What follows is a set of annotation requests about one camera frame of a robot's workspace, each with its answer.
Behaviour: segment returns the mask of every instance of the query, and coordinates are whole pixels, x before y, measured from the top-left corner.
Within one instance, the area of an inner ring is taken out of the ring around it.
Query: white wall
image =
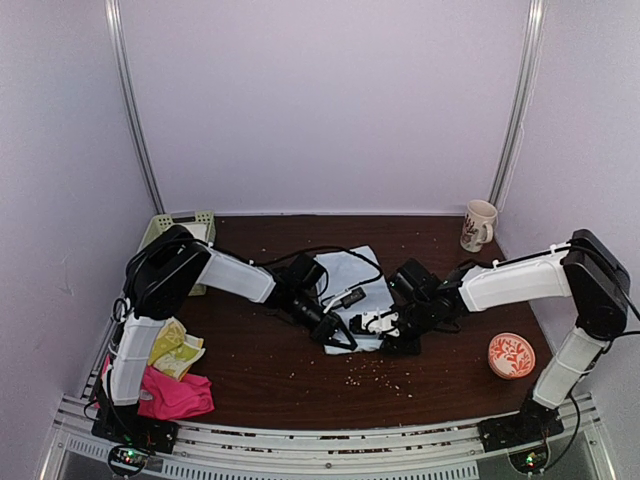
[[[122,2],[165,206],[459,213],[486,197],[528,0]]]
[[[33,478],[152,215],[104,2],[0,2],[0,477]]]
[[[525,139],[501,217],[510,257],[589,228],[632,276],[640,302],[640,3],[553,0]],[[554,346],[573,324],[570,301],[534,310]],[[638,329],[633,316],[629,328]],[[640,460],[640,342],[619,340],[590,377],[622,478]]]

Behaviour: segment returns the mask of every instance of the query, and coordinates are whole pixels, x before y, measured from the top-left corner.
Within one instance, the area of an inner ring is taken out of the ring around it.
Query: red bowl
[[[501,333],[489,344],[489,366],[505,380],[526,377],[536,366],[536,354],[520,335]]]

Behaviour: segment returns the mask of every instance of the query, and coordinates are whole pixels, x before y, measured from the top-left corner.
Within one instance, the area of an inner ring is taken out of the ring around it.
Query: basket
[[[174,213],[165,215],[156,215],[149,222],[147,231],[144,232],[142,242],[140,242],[139,250],[149,245],[154,239],[158,238],[165,230],[171,225],[181,224],[189,225],[194,223],[202,223],[207,226],[207,241],[213,242],[216,238],[216,227],[213,222],[213,212],[209,210],[203,210],[200,212],[189,213]],[[204,285],[194,285],[189,296],[204,295],[207,292],[207,287]]]

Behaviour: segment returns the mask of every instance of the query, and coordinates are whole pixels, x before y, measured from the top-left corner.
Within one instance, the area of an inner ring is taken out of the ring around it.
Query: white mug
[[[471,200],[467,204],[460,245],[467,252],[479,252],[482,245],[493,240],[493,227],[498,218],[498,210],[484,200]]]

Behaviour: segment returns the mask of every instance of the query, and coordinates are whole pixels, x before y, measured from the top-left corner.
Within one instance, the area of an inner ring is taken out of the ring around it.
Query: pink cloth
[[[208,378],[186,374],[179,382],[153,367],[145,370],[138,414],[158,420],[178,420],[213,409]]]

